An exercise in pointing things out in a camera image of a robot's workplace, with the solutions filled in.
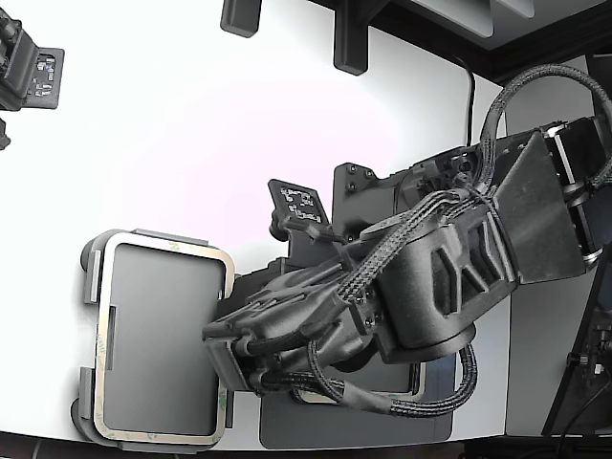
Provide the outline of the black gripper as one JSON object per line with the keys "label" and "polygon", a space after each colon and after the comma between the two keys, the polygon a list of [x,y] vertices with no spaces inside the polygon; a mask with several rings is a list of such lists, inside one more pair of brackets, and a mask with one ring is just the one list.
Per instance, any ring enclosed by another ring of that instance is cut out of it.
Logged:
{"label": "black gripper", "polygon": [[311,392],[348,398],[348,382],[325,375],[328,366],[349,372],[376,353],[375,288],[344,295],[349,272],[317,266],[276,278],[260,270],[235,281],[215,320],[203,329],[209,360],[223,386],[259,396]]}

